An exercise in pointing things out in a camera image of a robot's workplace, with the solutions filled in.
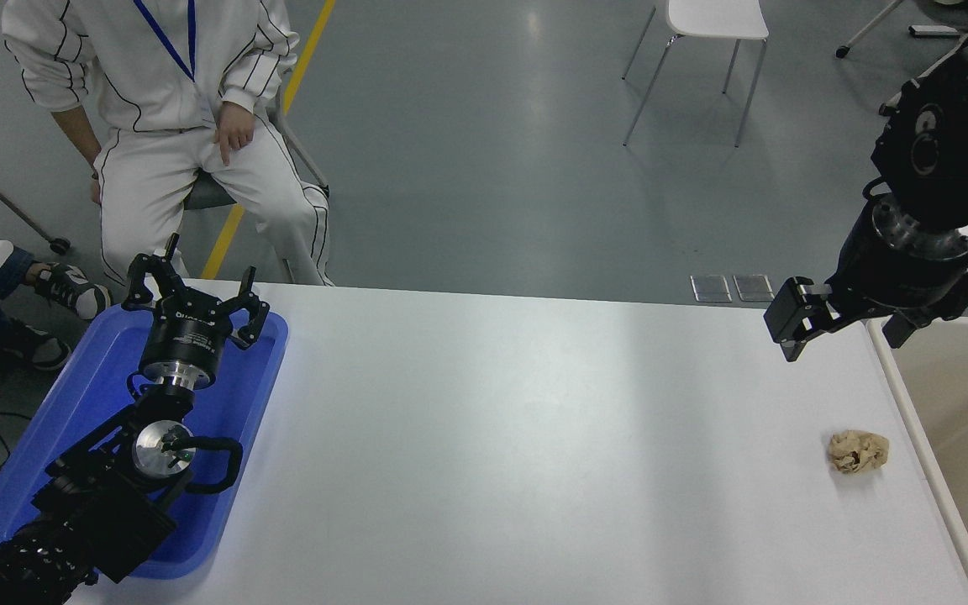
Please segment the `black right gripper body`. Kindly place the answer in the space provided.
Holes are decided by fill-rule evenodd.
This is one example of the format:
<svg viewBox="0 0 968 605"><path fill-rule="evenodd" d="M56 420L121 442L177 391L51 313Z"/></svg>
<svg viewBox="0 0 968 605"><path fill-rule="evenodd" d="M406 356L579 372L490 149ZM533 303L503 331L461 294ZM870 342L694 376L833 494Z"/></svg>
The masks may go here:
<svg viewBox="0 0 968 605"><path fill-rule="evenodd" d="M838 297L918 327L955 320L968 309L968 225L929 230L909 219L860 219L829 284Z"/></svg>

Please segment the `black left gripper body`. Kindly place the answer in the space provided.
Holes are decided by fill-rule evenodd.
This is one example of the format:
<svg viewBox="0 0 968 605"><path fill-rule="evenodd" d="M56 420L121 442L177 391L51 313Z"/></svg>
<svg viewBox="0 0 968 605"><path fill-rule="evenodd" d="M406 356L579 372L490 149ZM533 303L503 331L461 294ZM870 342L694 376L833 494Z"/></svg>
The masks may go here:
<svg viewBox="0 0 968 605"><path fill-rule="evenodd" d="M210 295L175 295L158 300L153 325L141 356L142 371L154 371L174 361L218 371L230 335L229 313L223 300Z"/></svg>

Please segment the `person's left hand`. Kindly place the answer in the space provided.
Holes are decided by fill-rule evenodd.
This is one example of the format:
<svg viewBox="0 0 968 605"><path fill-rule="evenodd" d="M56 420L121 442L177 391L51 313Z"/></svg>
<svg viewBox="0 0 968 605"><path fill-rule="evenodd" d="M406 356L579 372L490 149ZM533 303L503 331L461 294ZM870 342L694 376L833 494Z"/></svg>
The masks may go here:
<svg viewBox="0 0 968 605"><path fill-rule="evenodd" d="M253 141L256 115L252 108L245 108L232 101L223 101L218 111L218 122L213 143L218 148L220 160L229 167L231 155L246 148Z"/></svg>

